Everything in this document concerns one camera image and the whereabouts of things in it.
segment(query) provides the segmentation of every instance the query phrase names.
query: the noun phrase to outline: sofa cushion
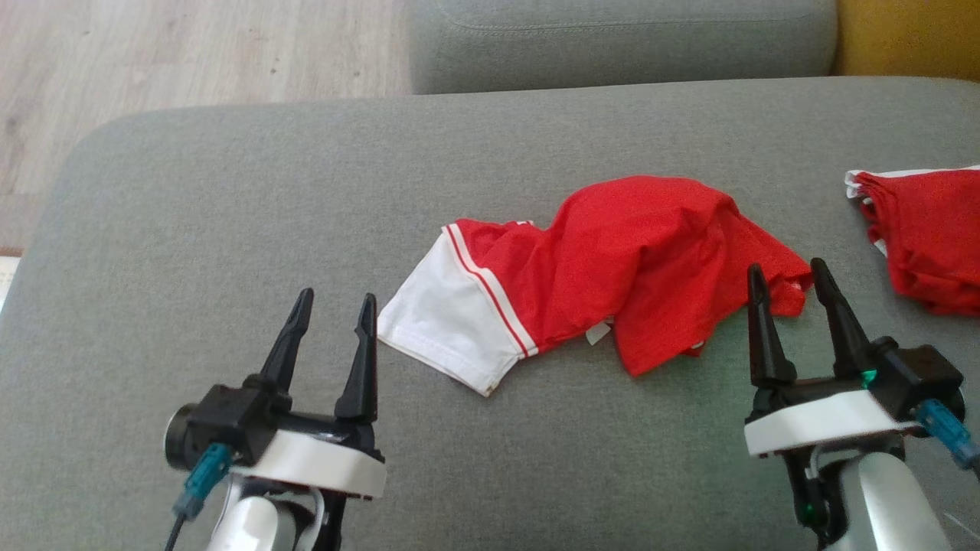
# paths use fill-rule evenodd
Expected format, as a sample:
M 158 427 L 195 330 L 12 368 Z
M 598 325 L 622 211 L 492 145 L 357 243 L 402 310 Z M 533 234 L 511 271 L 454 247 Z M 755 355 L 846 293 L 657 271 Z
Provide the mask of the sofa cushion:
M 977 320 L 898 297 L 844 197 L 847 169 L 976 163 L 980 86 L 816 78 L 199 108 L 83 140 L 0 314 L 0 534 L 9 549 L 159 549 L 183 474 L 171 414 L 262 366 L 297 292 L 317 291 L 293 383 L 329 413 L 367 291 L 385 304 L 457 217 L 547 225 L 625 175 L 685 175 L 805 258 L 820 255 L 871 336 L 931 343 L 980 404 Z M 801 376 L 829 374 L 813 295 L 777 321 Z M 813 547 L 782 463 L 748 457 L 744 313 L 701 358 L 637 379 L 611 339 L 517 364 L 489 399 L 381 346 L 385 495 L 352 503 L 359 549 Z M 968 423 L 980 428 L 973 415 Z M 955 549 L 972 476 L 934 441 L 909 464 Z M 180 548 L 201 549 L 216 493 Z
M 418 93 L 826 75 L 833 0 L 416 0 Z

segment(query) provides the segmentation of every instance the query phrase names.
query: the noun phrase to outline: robotic arm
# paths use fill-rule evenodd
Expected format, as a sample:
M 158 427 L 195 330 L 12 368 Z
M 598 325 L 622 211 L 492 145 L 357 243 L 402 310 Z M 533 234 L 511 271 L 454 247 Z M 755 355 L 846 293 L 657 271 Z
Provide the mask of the robotic arm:
M 347 499 L 381 496 L 386 469 L 372 427 L 376 301 L 365 297 L 354 365 L 330 417 L 290 411 L 289 385 L 313 299 L 312 289 L 300 293 L 260 372 L 240 388 L 216 384 L 200 403 L 173 415 L 164 452 L 171 467 L 191 475 L 173 507 L 177 520 L 167 549 L 225 476 L 227 494 L 209 550 L 336 551 Z
M 798 522 L 819 549 L 949 550 L 935 513 L 904 463 L 903 436 L 936 435 L 962 468 L 980 469 L 980 448 L 962 427 L 962 374 L 932 346 L 869 342 L 826 264 L 813 259 L 827 311 L 833 376 L 798 380 L 769 312 L 758 265 L 749 269 L 753 411 L 749 453 L 783 458 Z M 821 465 L 830 452 L 846 458 Z
M 781 456 L 799 523 L 827 551 L 951 549 L 935 513 L 904 463 L 903 437 L 936 436 L 963 469 L 980 476 L 980 447 L 960 423 L 962 374 L 935 348 L 869 342 L 824 262 L 811 263 L 827 311 L 833 376 L 797 379 L 769 312 L 761 268 L 749 269 L 753 411 L 749 452 Z M 166 549 L 229 478 L 208 549 L 337 551 L 349 498 L 380 497 L 384 458 L 375 448 L 376 301 L 365 297 L 360 343 L 333 416 L 292 412 L 289 386 L 314 293 L 300 293 L 265 365 L 241 387 L 216 384 L 171 419 L 165 455 L 190 471 Z M 825 461 L 834 453 L 846 457 Z

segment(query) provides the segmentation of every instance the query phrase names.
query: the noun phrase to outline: clothing tag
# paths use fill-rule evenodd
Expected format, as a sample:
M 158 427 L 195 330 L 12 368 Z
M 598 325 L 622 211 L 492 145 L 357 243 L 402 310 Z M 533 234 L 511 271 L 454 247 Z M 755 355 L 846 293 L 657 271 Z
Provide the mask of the clothing tag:
M 0 310 L 3 310 L 3 303 L 7 299 L 7 292 L 14 282 L 14 272 L 20 262 L 21 259 L 17 257 L 0 256 Z
M 602 340 L 604 336 L 609 334 L 613 329 L 610 324 L 613 322 L 613 318 L 606 318 L 596 325 L 591 327 L 589 330 L 585 331 L 585 339 L 589 341 L 589 344 L 595 346 L 597 342 Z
M 878 239 L 875 241 L 874 246 L 878 247 L 878 250 L 881 251 L 881 254 L 885 255 L 886 258 L 888 257 L 888 247 L 885 245 L 884 239 Z

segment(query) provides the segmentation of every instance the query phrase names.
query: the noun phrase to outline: red stripe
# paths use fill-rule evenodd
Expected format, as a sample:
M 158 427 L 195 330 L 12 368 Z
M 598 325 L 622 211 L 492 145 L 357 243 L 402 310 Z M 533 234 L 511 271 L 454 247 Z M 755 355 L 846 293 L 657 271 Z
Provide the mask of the red stripe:
M 490 299 L 493 300 L 493 305 L 497 307 L 497 314 L 500 315 L 500 319 L 504 321 L 504 325 L 507 326 L 507 330 L 511 332 L 514 340 L 517 341 L 517 346 L 519 346 L 520 351 L 524 353 L 524 358 L 527 358 L 529 356 L 527 353 L 527 348 L 524 348 L 524 343 L 520 342 L 520 337 L 517 336 L 514 328 L 511 327 L 511 324 L 507 321 L 507 317 L 504 316 L 504 309 L 501 308 L 500 303 L 497 302 L 497 297 L 494 296 L 493 291 L 490 290 L 490 285 L 487 284 L 486 279 L 483 278 L 483 275 L 480 275 L 480 273 L 477 271 L 471 270 L 469 266 L 466 265 L 466 261 L 463 260 L 463 253 L 460 252 L 460 244 L 456 242 L 456 237 L 453 236 L 453 231 L 447 228 L 446 232 L 449 233 L 449 238 L 453 241 L 453 248 L 456 249 L 456 256 L 460 259 L 460 264 L 463 265 L 463 269 L 476 276 L 476 278 L 480 280 L 480 283 L 483 283 L 483 288 L 487 290 L 487 294 L 489 294 Z

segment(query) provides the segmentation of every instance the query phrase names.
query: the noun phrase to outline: folded red shirt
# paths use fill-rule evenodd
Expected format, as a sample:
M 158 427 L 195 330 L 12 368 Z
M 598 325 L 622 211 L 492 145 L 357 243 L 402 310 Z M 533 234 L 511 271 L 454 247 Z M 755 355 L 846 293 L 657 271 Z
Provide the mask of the folded red shirt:
M 935 314 L 980 316 L 980 167 L 851 171 L 847 184 L 898 293 Z
M 634 376 L 692 353 L 761 263 L 773 313 L 798 316 L 809 266 L 692 179 L 638 175 L 568 197 L 547 229 L 457 220 L 382 310 L 378 336 L 483 395 L 514 363 L 607 317 Z

